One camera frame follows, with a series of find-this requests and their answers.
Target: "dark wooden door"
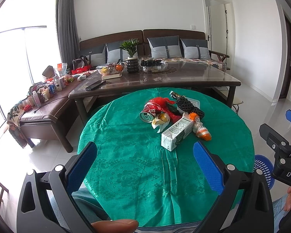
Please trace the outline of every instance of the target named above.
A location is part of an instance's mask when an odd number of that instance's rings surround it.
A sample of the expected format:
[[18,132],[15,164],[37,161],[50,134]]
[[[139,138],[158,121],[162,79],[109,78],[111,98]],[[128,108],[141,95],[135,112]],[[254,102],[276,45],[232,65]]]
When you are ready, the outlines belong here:
[[286,26],[287,26],[288,56],[287,56],[285,77],[283,80],[283,85],[282,85],[279,99],[287,98],[290,83],[291,83],[291,23],[286,17],[285,19],[286,19]]

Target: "smartphone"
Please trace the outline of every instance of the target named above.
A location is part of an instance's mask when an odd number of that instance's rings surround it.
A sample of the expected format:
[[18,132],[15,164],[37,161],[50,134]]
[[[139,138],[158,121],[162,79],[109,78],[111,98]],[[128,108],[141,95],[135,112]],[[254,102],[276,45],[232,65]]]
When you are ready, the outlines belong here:
[[97,88],[99,85],[104,84],[106,81],[105,80],[99,80],[93,83],[92,85],[89,85],[87,88],[85,88],[86,91],[92,91],[95,88]]

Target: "wooden coffee table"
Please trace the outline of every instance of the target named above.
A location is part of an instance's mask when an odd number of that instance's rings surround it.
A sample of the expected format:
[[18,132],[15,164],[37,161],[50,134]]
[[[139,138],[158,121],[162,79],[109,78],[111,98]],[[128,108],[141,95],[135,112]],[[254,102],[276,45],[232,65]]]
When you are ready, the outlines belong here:
[[89,118],[83,103],[83,99],[86,97],[98,98],[98,96],[162,87],[209,88],[227,86],[230,89],[225,104],[231,108],[235,89],[241,85],[241,82],[236,78],[203,62],[169,62],[168,71],[163,74],[144,74],[141,71],[129,74],[125,69],[122,77],[109,79],[106,84],[93,91],[85,91],[85,88],[93,84],[96,79],[101,79],[98,71],[91,74],[69,94],[69,99],[75,100],[84,125]]

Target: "black vase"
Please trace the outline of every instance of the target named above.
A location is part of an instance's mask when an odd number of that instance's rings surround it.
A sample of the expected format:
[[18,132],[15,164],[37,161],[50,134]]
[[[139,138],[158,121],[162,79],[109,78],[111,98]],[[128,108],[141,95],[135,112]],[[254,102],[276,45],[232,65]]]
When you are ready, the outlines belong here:
[[129,73],[136,73],[139,71],[139,63],[138,63],[138,58],[136,57],[133,60],[126,60],[127,62],[127,71]]

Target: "orange package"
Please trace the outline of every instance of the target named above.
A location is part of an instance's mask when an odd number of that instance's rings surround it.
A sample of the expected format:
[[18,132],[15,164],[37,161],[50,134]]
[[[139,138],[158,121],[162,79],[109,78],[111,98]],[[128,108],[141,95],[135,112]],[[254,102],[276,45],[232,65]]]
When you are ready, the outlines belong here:
[[189,114],[190,119],[194,121],[193,125],[193,133],[196,135],[196,137],[199,137],[205,141],[211,140],[211,135],[207,128],[203,126],[203,123],[200,121],[198,114],[196,113],[190,113]]

